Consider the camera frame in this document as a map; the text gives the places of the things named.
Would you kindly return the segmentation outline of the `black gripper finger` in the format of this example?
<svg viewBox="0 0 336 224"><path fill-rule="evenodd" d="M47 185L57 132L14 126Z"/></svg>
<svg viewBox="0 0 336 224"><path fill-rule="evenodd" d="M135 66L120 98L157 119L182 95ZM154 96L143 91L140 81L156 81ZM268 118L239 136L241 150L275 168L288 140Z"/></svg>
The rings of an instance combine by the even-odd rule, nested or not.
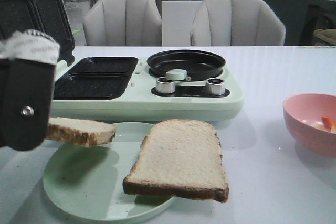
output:
<svg viewBox="0 0 336 224"><path fill-rule="evenodd" d="M30 151L46 137L55 65L1 60L1 146Z"/></svg>

